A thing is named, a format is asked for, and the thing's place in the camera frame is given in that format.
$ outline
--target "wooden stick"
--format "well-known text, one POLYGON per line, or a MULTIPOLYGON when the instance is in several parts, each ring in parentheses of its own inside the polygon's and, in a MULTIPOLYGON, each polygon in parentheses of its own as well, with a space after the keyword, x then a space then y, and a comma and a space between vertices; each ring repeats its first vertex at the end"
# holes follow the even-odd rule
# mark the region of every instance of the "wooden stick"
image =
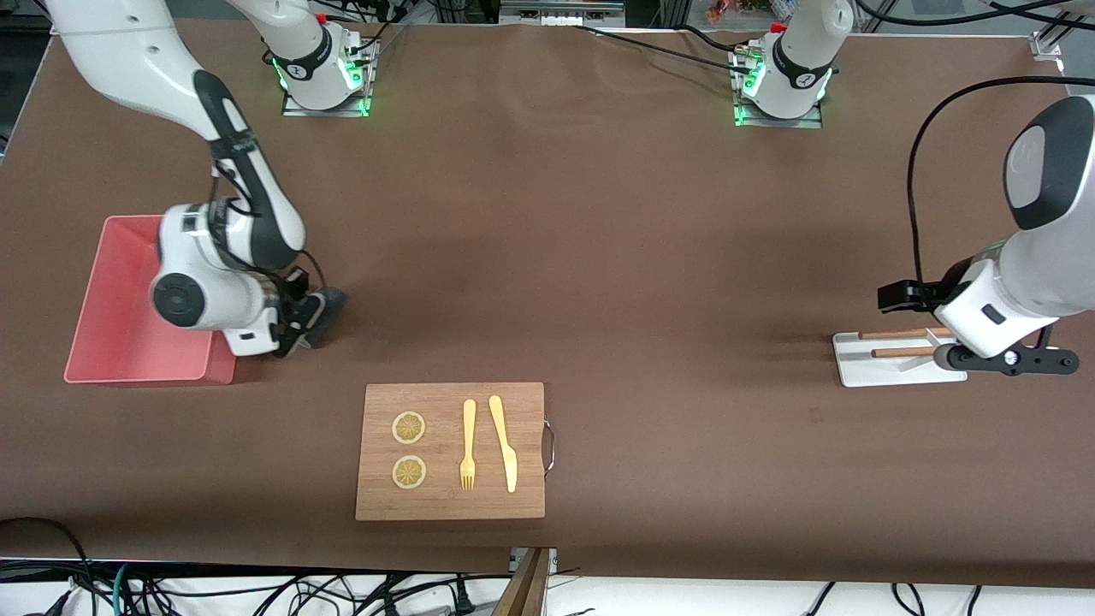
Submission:
POLYGON ((551 569, 549 556, 548 548, 530 548, 526 553, 491 616, 522 616, 530 602, 533 609, 538 609, 537 614, 543 611, 548 570, 551 569))
POLYGON ((935 355, 934 347, 910 347, 906 349, 875 349, 871 352, 874 359, 879 358, 929 358, 935 355))
POLYGON ((947 328, 920 328, 914 330, 897 332, 867 332, 860 333, 860 340, 894 340, 898 338, 925 338, 931 332, 937 337, 954 336, 947 328))

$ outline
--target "wooden cutting board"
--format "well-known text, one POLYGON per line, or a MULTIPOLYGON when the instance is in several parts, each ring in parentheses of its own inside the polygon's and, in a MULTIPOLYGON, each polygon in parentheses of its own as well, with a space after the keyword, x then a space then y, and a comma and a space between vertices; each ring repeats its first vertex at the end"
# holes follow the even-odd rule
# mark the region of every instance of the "wooden cutting board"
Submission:
POLYGON ((542 383, 440 383, 369 385, 365 392, 361 458, 357 475, 359 521, 488 520, 544 516, 544 429, 542 383), (487 399, 500 396, 506 435, 517 452, 517 489, 506 490, 498 433, 487 399), (460 488, 464 457, 463 405, 475 400, 475 487, 460 488), (392 422, 405 411, 425 420, 418 441, 403 444, 392 422), (404 456, 426 465, 422 485, 403 489, 392 468, 404 456))

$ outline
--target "knife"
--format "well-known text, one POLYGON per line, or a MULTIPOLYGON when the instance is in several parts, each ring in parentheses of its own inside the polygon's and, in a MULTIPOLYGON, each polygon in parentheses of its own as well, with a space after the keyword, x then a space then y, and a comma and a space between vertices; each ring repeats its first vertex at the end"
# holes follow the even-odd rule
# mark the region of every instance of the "knife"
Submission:
POLYGON ((506 465, 506 490, 512 492, 517 489, 517 452, 506 441, 506 415, 502 409, 502 398, 491 396, 488 403, 494 429, 498 431, 498 443, 502 444, 502 462, 506 465))

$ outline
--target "table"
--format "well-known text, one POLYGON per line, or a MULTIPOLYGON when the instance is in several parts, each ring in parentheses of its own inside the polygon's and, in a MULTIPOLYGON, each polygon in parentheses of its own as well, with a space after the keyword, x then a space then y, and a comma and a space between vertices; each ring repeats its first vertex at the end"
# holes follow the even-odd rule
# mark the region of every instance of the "table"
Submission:
MULTIPOLYGON (((584 574, 1095 582, 1091 369, 849 391, 829 346, 927 325, 875 311, 912 269, 909 144, 950 92, 1051 70, 1024 39, 854 36, 825 128, 773 130, 734 126, 717 69, 520 26, 413 27, 371 117, 284 118, 246 23, 180 31, 351 303, 325 349, 243 359, 230 387, 66 385, 103 219, 209 178, 200 139, 95 94, 55 42, 0 165, 0 515, 61 520, 96 558, 470 571, 550 545, 584 574), (558 435, 544 520, 354 522, 366 384, 521 381, 558 435)), ((935 123, 929 275, 1012 232, 1004 152, 1061 95, 994 89, 935 123)), ((1095 319, 1056 341, 1095 358, 1095 319)))

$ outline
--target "metal handle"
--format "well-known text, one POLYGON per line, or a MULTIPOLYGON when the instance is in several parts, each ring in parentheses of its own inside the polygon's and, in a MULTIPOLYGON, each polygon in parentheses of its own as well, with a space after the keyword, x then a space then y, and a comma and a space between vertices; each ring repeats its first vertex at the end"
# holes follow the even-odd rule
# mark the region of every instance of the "metal handle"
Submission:
POLYGON ((548 462, 548 467, 544 468, 544 479, 546 479, 551 469, 555 468, 555 431, 552 430, 548 416, 544 416, 544 428, 548 429, 548 434, 551 434, 551 460, 548 462))

